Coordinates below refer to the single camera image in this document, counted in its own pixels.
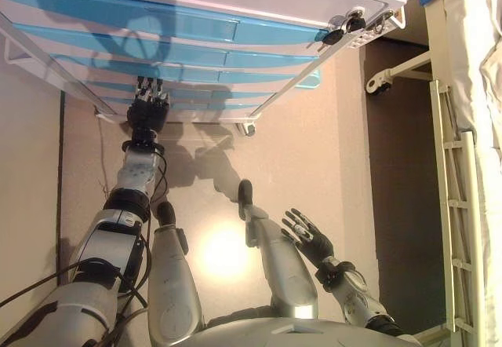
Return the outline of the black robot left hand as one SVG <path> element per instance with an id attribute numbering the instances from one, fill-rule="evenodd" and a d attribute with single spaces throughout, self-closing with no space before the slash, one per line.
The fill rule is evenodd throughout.
<path id="1" fill-rule="evenodd" d="M 134 129 L 160 133 L 166 124 L 170 109 L 169 93 L 163 89 L 163 80 L 138 76 L 133 102 L 127 111 L 127 122 Z"/>

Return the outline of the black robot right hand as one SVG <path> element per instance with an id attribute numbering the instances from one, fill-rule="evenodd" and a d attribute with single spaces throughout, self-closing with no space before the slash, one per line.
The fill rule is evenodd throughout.
<path id="1" fill-rule="evenodd" d="M 282 234 L 314 267 L 323 272 L 334 271 L 333 245 L 307 216 L 291 208 L 285 211 L 282 223 L 285 226 L 281 229 Z"/>

